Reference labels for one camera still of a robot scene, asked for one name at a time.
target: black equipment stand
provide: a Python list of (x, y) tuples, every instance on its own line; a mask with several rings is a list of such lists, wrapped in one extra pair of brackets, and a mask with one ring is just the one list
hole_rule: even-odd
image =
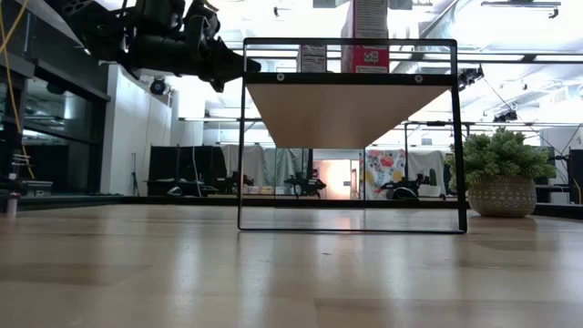
[[(240, 174), (238, 187), (238, 216), (237, 227), (242, 231), (336, 231), (336, 232), (397, 232), (397, 233), (436, 233), (436, 234), (460, 234), (467, 232), (467, 207), (465, 201), (465, 175), (464, 175), (464, 155), (463, 155), (463, 135), (462, 135), (462, 120), (460, 113), (459, 100), (459, 83), (458, 83), (458, 69), (457, 69), (457, 42), (450, 39), (362, 39), (362, 38), (246, 38), (243, 41), (243, 61), (246, 62), (248, 58), (248, 46), (297, 46), (297, 45), (315, 45), (315, 46), (412, 46), (417, 49), (419, 46), (442, 46), (449, 48), (449, 52), (444, 52), (444, 55), (449, 55), (449, 62), (451, 65), (450, 74), (446, 75), (427, 75), (427, 74), (377, 74), (377, 73), (362, 73), (362, 74), (334, 74), (334, 73), (286, 73), (286, 78), (278, 78), (276, 73), (257, 73), (250, 72), (247, 67), (243, 68), (243, 79), (241, 89), (241, 109), (240, 109), (240, 130), (239, 130), (239, 166), (238, 171), (244, 172), (243, 169), (243, 150), (245, 144), (245, 123), (252, 121), (252, 119), (245, 118), (246, 107), (246, 86), (251, 84), (256, 85), (282, 85), (282, 84), (312, 84), (312, 85), (371, 85), (371, 86), (442, 86), (451, 90), (452, 107), (453, 107), (453, 131), (455, 142), (455, 164), (456, 164), (456, 178), (457, 178), (457, 229), (454, 230), (370, 230), (366, 229), (281, 229), (281, 228), (250, 228), (241, 224), (241, 214), (243, 210), (243, 202), (247, 201), (251, 204), (251, 200), (243, 198), (243, 174)], [(418, 61), (423, 61), (425, 56), (422, 52), (408, 52), (412, 54), (411, 58), (417, 58)], [(316, 200), (322, 202), (322, 205), (332, 200)], [(366, 209), (366, 204), (370, 204), (371, 200), (356, 200)], [(305, 208), (310, 207), (302, 200), (284, 201), (287, 208)], [(418, 208), (418, 205), (412, 205), (407, 201), (385, 201), (383, 208)]]

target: wooden floor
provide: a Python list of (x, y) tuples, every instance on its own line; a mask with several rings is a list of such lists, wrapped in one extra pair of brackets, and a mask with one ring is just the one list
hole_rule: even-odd
[[(250, 220), (261, 215), (274, 220)], [(467, 235), (387, 235), (239, 232), (235, 219), (141, 205), (0, 219), (0, 327), (583, 323), (583, 222), (472, 218)]]

